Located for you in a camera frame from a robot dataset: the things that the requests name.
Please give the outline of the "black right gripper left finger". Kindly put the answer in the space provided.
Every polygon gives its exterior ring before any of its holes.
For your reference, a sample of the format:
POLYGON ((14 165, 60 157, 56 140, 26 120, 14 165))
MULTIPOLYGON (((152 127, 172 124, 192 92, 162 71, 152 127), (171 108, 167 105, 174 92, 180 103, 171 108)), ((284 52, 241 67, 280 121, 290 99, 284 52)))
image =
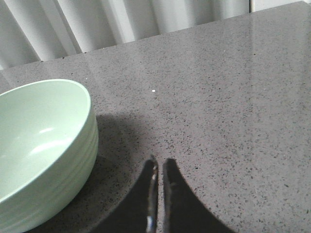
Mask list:
POLYGON ((151 156, 134 186, 93 233, 155 233, 158 213, 158 163, 151 156))

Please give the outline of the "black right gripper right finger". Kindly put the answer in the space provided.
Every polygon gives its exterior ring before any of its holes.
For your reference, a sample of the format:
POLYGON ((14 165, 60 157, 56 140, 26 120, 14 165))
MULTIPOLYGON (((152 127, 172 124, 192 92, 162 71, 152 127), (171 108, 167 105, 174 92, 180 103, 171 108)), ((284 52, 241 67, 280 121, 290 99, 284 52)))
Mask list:
POLYGON ((176 160, 163 165, 165 233, 232 233, 196 197, 182 176, 176 160))

